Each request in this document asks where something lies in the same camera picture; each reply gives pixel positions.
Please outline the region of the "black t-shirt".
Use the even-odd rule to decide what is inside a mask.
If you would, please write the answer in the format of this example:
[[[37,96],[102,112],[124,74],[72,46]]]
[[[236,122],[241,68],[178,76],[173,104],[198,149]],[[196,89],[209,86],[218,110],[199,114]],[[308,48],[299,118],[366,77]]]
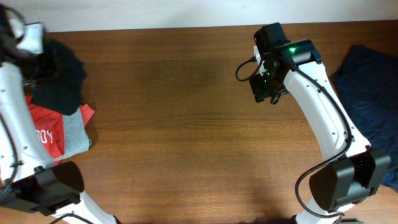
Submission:
[[[83,62],[71,48],[55,39],[44,42],[44,52],[37,62],[27,80],[33,88],[31,103],[62,115],[73,114],[80,106],[86,79]]]

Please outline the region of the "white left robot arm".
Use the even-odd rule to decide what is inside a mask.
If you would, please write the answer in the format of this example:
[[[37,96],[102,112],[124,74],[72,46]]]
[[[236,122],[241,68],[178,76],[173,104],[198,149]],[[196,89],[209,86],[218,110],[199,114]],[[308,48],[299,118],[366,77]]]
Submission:
[[[1,206],[52,216],[56,222],[117,223],[86,193],[78,166],[48,152],[59,142],[48,128],[36,128],[26,98],[61,117],[81,119],[85,73],[61,43],[45,38],[42,23],[26,23],[1,6]]]

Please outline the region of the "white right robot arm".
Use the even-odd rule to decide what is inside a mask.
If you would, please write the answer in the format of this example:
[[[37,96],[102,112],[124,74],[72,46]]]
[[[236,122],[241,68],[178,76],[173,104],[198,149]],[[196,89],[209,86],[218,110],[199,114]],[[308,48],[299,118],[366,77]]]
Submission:
[[[279,23],[254,34],[258,66],[249,77],[257,102],[276,104],[290,93],[319,143],[323,160],[302,174],[311,199],[289,223],[338,223],[345,212],[373,196],[390,164],[388,153],[373,149],[334,92],[313,42],[286,38]]]

